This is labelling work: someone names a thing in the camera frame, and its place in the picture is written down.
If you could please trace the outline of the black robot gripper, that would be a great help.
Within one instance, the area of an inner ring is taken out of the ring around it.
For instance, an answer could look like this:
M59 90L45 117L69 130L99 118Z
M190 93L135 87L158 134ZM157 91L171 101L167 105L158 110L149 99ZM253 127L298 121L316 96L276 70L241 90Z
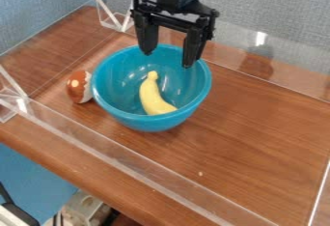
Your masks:
M138 44L150 55L159 43L159 27L187 34L183 42L182 66L187 69L202 57L206 40L213 39L220 12L201 0L133 0Z

